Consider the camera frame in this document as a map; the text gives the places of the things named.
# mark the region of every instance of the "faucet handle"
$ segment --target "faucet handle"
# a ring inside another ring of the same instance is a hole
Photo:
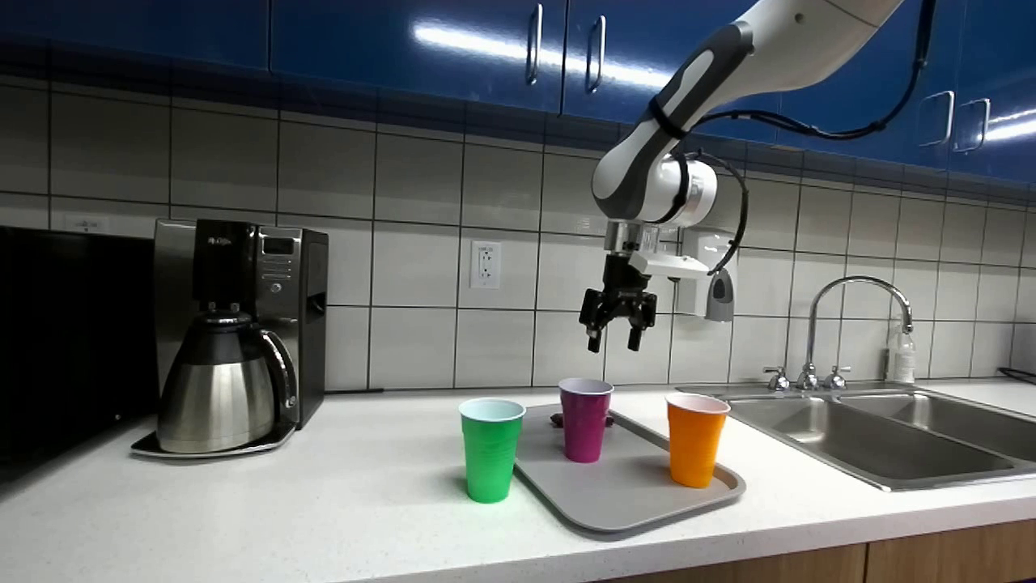
[[[831,376],[824,377],[827,387],[844,387],[844,376],[843,373],[852,373],[852,366],[831,366]]]
[[[815,390],[821,387],[821,376],[815,376],[814,366],[803,366],[799,387],[803,390]]]
[[[766,373],[771,376],[767,377],[771,390],[790,390],[790,377],[786,377],[786,373],[780,366],[767,366]]]

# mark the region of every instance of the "stainless steel carafe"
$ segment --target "stainless steel carafe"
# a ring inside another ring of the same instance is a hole
[[[160,404],[165,454],[222,454],[294,423],[294,373],[276,332],[248,314],[192,322]]]

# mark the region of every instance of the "carafe handle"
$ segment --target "carafe handle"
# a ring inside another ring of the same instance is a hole
[[[289,358],[286,342],[271,331],[261,326],[261,335],[270,350],[265,362],[270,362],[270,376],[279,401],[276,431],[289,434],[294,427],[294,408],[298,408],[294,366]]]

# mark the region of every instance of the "kitchen counter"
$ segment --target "kitchen counter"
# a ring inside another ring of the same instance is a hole
[[[930,387],[1036,413],[1036,385]],[[330,395],[282,449],[217,462],[141,459],[129,443],[154,423],[120,431],[0,498],[0,579],[603,579],[1036,517],[1036,471],[881,493],[729,421],[720,459],[748,483],[738,504],[594,539],[520,479],[500,504],[462,494],[462,397]],[[616,408],[669,427],[665,390],[618,390]]]

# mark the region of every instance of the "sink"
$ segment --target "sink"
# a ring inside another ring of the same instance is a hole
[[[1034,468],[999,449],[973,447],[918,427],[891,401],[831,401],[821,395],[778,395],[733,401],[733,417],[759,427],[877,488],[933,488]]]
[[[1003,456],[1036,462],[1036,421],[994,410],[986,404],[967,404],[958,397],[944,397],[922,387],[910,390],[843,390],[837,395],[844,408],[913,423],[944,436],[954,436]]]

